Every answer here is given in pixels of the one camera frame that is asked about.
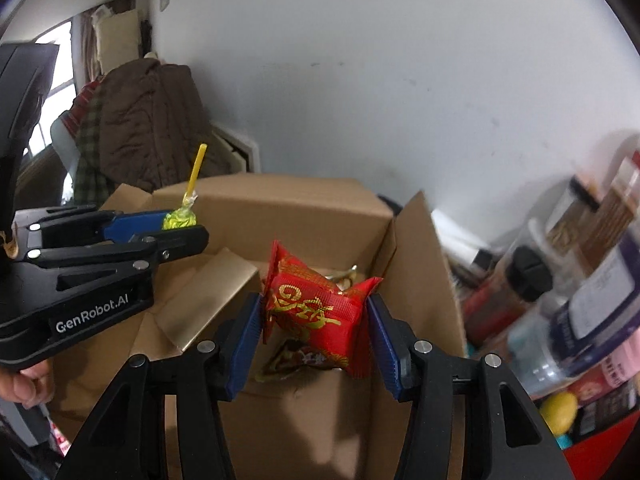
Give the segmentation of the person's left hand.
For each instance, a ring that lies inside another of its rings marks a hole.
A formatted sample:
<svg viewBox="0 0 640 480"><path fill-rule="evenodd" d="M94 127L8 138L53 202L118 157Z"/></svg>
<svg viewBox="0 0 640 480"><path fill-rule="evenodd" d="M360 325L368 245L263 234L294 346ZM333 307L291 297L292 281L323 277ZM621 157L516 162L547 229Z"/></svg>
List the person's left hand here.
<svg viewBox="0 0 640 480"><path fill-rule="evenodd" d="M32 367L12 372L0 370L0 398L22 404L26 410L41 403L48 403L55 393L52 361L45 360Z"/></svg>

